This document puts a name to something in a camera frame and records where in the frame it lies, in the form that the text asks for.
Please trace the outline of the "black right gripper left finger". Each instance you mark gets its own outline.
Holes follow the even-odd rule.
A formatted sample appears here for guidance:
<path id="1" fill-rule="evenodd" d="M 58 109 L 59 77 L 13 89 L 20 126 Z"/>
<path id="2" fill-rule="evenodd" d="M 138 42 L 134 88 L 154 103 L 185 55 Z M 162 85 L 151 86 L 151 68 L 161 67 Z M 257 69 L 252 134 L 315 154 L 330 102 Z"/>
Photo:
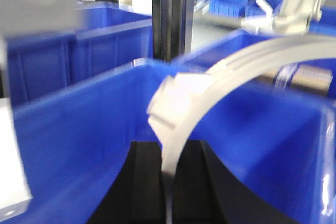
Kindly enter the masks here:
<path id="1" fill-rule="evenodd" d="M 165 223 L 157 142 L 131 143 L 115 181 L 87 223 Z"/>

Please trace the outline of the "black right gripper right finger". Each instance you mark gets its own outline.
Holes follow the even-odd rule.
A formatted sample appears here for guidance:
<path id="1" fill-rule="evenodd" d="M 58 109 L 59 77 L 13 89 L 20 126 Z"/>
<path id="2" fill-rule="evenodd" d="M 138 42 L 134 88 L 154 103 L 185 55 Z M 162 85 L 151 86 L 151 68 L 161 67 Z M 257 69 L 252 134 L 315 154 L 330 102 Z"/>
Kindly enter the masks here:
<path id="1" fill-rule="evenodd" d="M 296 223 L 261 199 L 206 141 L 187 141 L 174 181 L 174 223 Z"/>

